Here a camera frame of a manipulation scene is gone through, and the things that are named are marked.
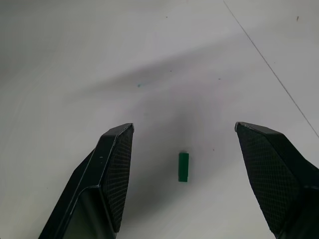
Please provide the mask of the small green block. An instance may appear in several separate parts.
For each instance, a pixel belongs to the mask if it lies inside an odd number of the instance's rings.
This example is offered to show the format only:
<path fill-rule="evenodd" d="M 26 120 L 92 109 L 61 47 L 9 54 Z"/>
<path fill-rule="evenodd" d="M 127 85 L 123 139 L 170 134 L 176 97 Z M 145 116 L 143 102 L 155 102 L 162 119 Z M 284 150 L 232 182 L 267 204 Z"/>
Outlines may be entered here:
<path fill-rule="evenodd" d="M 189 153 L 182 151 L 178 155 L 178 181 L 188 182 Z"/>

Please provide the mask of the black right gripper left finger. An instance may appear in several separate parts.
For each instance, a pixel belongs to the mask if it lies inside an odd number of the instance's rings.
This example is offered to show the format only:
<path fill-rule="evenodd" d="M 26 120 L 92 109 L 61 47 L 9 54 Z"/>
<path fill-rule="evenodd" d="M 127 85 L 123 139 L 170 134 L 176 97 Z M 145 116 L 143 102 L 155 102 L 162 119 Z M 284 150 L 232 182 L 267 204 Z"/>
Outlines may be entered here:
<path fill-rule="evenodd" d="M 38 239 L 116 239 L 123 218 L 134 125 L 104 133 L 76 167 Z"/>

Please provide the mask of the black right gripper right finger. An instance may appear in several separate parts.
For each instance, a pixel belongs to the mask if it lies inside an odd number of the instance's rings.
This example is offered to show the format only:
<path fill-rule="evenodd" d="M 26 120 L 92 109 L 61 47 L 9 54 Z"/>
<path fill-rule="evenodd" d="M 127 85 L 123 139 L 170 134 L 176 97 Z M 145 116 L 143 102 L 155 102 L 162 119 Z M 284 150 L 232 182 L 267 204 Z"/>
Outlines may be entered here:
<path fill-rule="evenodd" d="M 276 239 L 319 239 L 319 169 L 286 136 L 235 125 L 253 193 Z"/>

